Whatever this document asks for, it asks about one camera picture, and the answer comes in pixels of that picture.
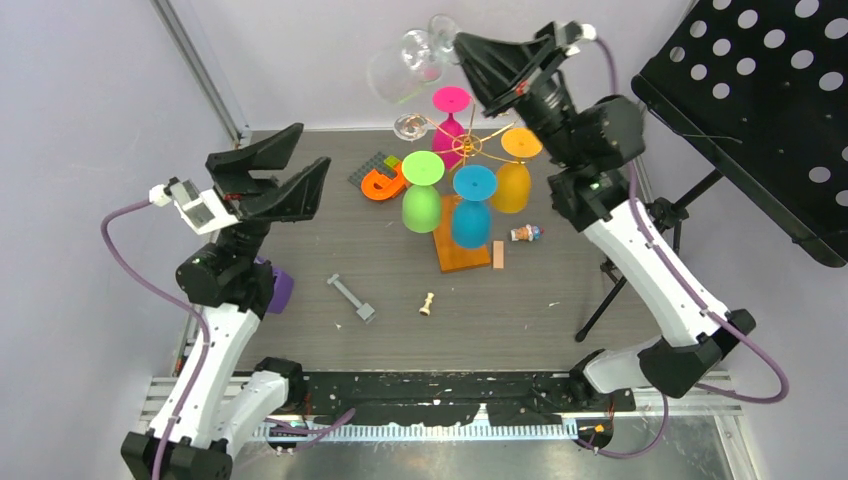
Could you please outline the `pink plastic wine glass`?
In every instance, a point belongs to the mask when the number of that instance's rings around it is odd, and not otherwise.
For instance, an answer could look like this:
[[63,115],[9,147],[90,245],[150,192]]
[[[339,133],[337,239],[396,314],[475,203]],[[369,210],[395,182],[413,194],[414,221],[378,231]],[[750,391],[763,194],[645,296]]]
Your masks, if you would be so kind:
[[454,170],[463,160],[465,128],[455,118],[471,104],[470,94],[461,87],[446,86],[432,96],[436,110],[446,114],[438,123],[431,141],[431,151],[443,161],[446,171]]

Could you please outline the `yellow plastic wine glass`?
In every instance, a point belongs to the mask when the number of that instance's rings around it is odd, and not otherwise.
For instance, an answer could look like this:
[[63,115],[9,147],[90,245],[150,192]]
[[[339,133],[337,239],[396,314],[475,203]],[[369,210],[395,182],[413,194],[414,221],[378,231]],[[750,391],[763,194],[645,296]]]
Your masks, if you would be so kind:
[[541,153],[543,146],[525,127],[507,130],[501,136],[501,146],[512,162],[504,163],[496,172],[497,188],[490,203],[499,212],[515,214],[526,207],[532,190],[527,163]]

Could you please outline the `clear stemmed wine glass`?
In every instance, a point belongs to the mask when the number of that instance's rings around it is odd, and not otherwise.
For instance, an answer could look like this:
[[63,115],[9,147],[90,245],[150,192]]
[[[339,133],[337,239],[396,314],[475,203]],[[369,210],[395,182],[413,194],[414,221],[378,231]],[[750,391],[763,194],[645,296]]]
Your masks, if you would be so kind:
[[397,138],[407,142],[415,142],[425,138],[437,125],[420,113],[400,115],[393,123],[392,130]]

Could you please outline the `clear glass tumbler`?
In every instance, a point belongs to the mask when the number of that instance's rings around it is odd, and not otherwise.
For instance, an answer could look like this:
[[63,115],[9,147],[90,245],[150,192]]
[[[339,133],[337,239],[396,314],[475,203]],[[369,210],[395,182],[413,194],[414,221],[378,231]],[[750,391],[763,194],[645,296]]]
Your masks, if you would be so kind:
[[437,83],[458,63],[454,40],[461,31],[455,19],[436,14],[424,29],[406,31],[368,61],[366,80],[371,92],[390,104],[401,104]]

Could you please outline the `blue plastic wine glass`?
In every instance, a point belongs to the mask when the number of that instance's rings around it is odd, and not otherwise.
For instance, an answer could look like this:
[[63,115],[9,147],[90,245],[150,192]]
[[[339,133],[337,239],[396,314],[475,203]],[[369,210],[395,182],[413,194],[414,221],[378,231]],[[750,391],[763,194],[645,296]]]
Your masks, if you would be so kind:
[[460,197],[451,220],[453,241],[465,249],[485,246],[491,230],[486,202],[497,189],[495,174],[483,165],[464,166],[453,178],[453,189]]

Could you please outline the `green plastic wine glass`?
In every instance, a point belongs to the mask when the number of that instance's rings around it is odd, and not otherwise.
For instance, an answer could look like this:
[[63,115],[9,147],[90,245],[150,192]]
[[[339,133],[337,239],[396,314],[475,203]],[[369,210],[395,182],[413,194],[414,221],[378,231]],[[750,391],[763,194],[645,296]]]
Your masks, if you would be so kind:
[[441,197],[435,185],[445,173],[443,160],[436,153],[419,150],[403,159],[401,169],[409,184],[402,199],[402,222],[412,232],[432,232],[442,215]]

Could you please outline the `gold rack with wooden base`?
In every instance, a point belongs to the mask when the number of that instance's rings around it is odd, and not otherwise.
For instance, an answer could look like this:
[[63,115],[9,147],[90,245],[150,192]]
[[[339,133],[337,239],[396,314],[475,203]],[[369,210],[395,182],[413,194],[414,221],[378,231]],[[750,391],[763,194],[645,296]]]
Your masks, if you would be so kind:
[[484,157],[489,160],[494,160],[496,162],[501,163],[501,165],[503,165],[504,163],[511,163],[511,158],[505,158],[503,156],[493,155],[487,152],[486,144],[489,143],[489,141],[491,140],[500,138],[507,130],[514,128],[515,124],[511,122],[490,134],[480,136],[473,131],[475,117],[476,103],[473,100],[471,100],[471,104],[467,109],[455,115],[455,118],[466,130],[466,134],[464,135],[463,160],[454,170],[445,170],[444,174],[446,175],[448,186],[450,187],[451,191],[449,193],[444,193],[440,196],[442,204],[441,221],[439,226],[432,231],[436,249],[436,256],[438,259],[440,271],[443,273],[454,273],[461,270],[480,268],[492,264],[492,254],[490,253],[490,249],[488,247],[491,230],[486,245],[476,249],[462,248],[458,246],[452,239],[452,215],[454,207],[460,201],[460,197],[455,193],[453,189],[453,178],[460,168],[467,165],[483,165],[489,168],[485,164],[474,163],[473,159],[476,157]]

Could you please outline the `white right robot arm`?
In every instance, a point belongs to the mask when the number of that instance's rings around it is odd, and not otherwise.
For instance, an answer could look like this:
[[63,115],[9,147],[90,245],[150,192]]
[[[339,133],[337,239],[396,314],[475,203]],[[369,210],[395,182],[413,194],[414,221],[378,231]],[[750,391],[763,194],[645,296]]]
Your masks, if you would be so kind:
[[589,411],[627,388],[683,397],[756,325],[694,278],[630,191],[621,168],[645,149],[637,105],[615,93],[574,107],[561,65],[592,37],[587,24],[553,22],[525,43],[466,32],[453,41],[485,115],[518,114],[559,167],[548,178],[553,208],[614,263],[659,326],[658,338],[597,353],[574,369],[572,400]]

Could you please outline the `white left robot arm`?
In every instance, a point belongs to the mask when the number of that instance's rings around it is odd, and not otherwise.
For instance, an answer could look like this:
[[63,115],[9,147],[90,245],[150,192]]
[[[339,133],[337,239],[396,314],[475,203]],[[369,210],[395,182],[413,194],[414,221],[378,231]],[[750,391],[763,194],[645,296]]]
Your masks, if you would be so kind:
[[196,342],[165,403],[142,433],[131,432],[121,455],[136,479],[227,479],[243,446],[276,410],[298,412],[307,398],[300,364],[266,358],[233,398],[236,364],[264,319],[275,292],[273,267],[258,258],[276,222],[311,220],[331,161],[316,159],[285,181],[304,127],[287,128],[243,148],[212,153],[212,185],[173,178],[153,187],[138,209],[173,206],[198,235],[214,233],[175,272],[177,307],[195,318]]

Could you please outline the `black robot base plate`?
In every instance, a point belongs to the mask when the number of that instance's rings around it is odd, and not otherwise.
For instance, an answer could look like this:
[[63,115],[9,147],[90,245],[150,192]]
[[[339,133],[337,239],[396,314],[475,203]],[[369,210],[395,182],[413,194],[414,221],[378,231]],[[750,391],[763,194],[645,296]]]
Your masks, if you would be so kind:
[[353,411],[357,426],[470,424],[484,410],[493,426],[553,425],[563,414],[635,411],[631,391],[593,394],[565,372],[314,371],[295,383],[277,414],[332,423]]

